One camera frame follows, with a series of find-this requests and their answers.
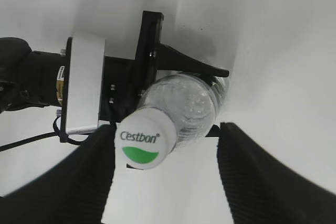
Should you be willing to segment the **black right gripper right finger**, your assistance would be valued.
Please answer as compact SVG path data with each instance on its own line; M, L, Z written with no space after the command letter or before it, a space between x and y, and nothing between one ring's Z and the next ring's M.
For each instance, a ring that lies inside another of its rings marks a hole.
M217 163L234 223L335 223L335 194L221 123Z

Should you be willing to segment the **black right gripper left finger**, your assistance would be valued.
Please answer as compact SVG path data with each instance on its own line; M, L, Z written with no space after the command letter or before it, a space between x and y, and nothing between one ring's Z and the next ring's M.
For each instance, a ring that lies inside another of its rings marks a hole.
M101 223L115 170L115 132L99 127L52 169L1 198L1 223Z

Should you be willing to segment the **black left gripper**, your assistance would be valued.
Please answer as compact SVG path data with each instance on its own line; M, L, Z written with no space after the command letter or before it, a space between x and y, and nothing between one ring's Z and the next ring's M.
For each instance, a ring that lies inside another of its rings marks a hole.
M144 11L134 59L106 56L99 119L121 122L134 112L146 89L155 81L157 70L173 70L229 77L229 71L193 59L174 48L159 44L160 12Z

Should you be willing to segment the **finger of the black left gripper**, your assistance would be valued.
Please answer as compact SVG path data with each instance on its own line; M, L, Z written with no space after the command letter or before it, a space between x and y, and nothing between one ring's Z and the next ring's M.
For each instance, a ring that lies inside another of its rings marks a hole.
M220 127L218 125L212 125L210 131L205 135L205 137L219 137L220 136Z

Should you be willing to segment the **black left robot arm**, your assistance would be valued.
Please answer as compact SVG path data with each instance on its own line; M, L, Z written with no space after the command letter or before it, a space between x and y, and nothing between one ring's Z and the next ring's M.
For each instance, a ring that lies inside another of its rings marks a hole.
M105 57L102 78L101 120L121 122L131 114L140 96L154 82L159 70L176 70L228 77L228 70L212 67L160 42L160 12L144 11L135 58ZM63 54L31 50L22 39L1 39L1 111L58 106L60 122L54 135L63 143L76 144L65 130L68 121L70 62L74 38L67 40Z

